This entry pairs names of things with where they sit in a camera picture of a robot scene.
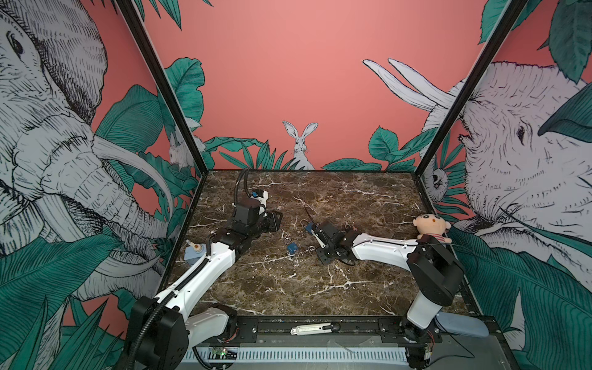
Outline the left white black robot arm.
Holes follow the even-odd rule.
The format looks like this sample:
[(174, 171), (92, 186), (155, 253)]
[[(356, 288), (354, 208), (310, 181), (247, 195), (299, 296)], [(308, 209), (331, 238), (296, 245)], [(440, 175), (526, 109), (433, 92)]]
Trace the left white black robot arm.
[(235, 311), (214, 305), (193, 314), (205, 292), (264, 233), (278, 231), (282, 213), (267, 208), (268, 192), (247, 191), (236, 199), (225, 226), (214, 231), (205, 254), (179, 279), (154, 297), (143, 296), (132, 307), (118, 369), (175, 369), (187, 350), (207, 339), (233, 339)]

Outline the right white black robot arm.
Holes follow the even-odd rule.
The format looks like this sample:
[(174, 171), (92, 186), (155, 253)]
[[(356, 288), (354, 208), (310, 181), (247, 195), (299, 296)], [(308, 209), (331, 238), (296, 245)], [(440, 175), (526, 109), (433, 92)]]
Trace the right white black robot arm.
[(328, 265), (339, 260), (346, 265), (374, 261), (409, 271), (419, 293), (405, 321), (426, 330), (442, 308), (452, 304), (461, 288), (464, 266), (437, 238), (424, 235), (412, 240), (376, 237), (353, 228), (339, 230), (333, 224), (311, 223), (309, 233), (319, 242), (316, 254)]

